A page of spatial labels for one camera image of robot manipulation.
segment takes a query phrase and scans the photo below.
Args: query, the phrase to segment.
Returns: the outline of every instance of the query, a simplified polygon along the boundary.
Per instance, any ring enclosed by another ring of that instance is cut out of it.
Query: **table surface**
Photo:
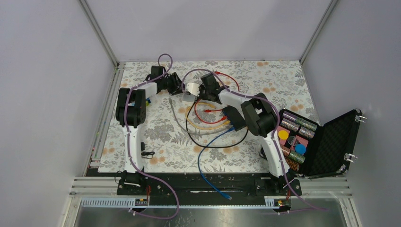
[[[150,73],[152,65],[157,65],[157,62],[128,62],[120,87],[132,87],[142,82]],[[209,69],[226,73],[238,81],[242,93],[255,95],[263,92],[277,109],[286,108],[319,122],[299,61],[179,61],[173,62],[170,72],[177,72],[178,76],[183,78],[191,69]],[[200,84],[200,77],[204,74],[206,72],[193,72],[187,76],[185,83]],[[225,76],[220,78],[231,89],[237,89],[235,82],[230,78]],[[174,111],[180,124],[185,127],[185,110],[188,105],[181,102],[182,95],[170,96],[167,90],[164,90],[150,98],[151,104],[147,106],[147,117],[141,136],[146,144],[146,152],[154,151],[155,155],[152,159],[144,160],[145,171],[197,173],[197,158],[202,148],[195,145],[177,125],[168,102],[169,97],[173,100]],[[213,105],[216,108],[223,107],[216,103]],[[197,108],[204,120],[213,122],[221,118],[221,112],[203,112],[202,110],[206,108],[209,107],[198,105]],[[210,127],[201,123],[193,111],[190,119],[199,126]],[[241,140],[245,133],[246,128],[230,132],[213,142],[212,146],[231,145]],[[192,137],[199,144],[206,145],[217,135]],[[200,165],[204,172],[265,173],[268,172],[269,166],[266,160],[259,157],[260,149],[261,145],[257,138],[248,133],[245,140],[237,146],[224,149],[207,148],[202,153]],[[101,173],[122,171],[124,161],[125,144],[122,127],[113,112],[98,171]]]

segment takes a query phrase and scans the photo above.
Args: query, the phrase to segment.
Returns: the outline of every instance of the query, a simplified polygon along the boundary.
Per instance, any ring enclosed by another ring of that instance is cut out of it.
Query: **case latch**
[[[366,123],[366,122],[365,122],[366,119],[367,119],[367,117],[364,117],[364,116],[359,116],[359,115],[356,115],[356,116],[355,116],[355,121],[356,121],[356,122]]]
[[[338,174],[344,173],[345,168],[346,168],[346,166],[344,164],[342,164],[342,166],[340,167],[339,170],[336,171],[336,173],[338,173]]]
[[[357,159],[358,157],[352,154],[345,153],[344,155],[344,160],[346,160],[347,162],[356,162]]]

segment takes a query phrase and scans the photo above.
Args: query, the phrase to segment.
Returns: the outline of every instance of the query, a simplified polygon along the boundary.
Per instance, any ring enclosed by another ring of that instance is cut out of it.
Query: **open case lid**
[[[358,109],[318,127],[300,173],[309,178],[340,175],[350,165],[362,112]]]

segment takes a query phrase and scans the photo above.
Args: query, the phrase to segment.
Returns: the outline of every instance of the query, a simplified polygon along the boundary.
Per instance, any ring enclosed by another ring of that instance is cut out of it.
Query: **white wall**
[[[57,225],[112,71],[78,1],[0,1],[0,226]]]
[[[330,0],[88,0],[120,61],[298,60]]]
[[[304,64],[319,117],[359,107],[348,174],[364,227],[400,225],[401,1],[341,1]]]

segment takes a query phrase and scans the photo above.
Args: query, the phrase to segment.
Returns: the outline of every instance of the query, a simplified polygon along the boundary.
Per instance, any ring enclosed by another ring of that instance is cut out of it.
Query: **blue poker chip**
[[[303,154],[306,152],[306,147],[305,147],[304,145],[302,145],[302,144],[297,144],[297,145],[295,146],[295,151],[296,151],[298,154],[303,155]]]

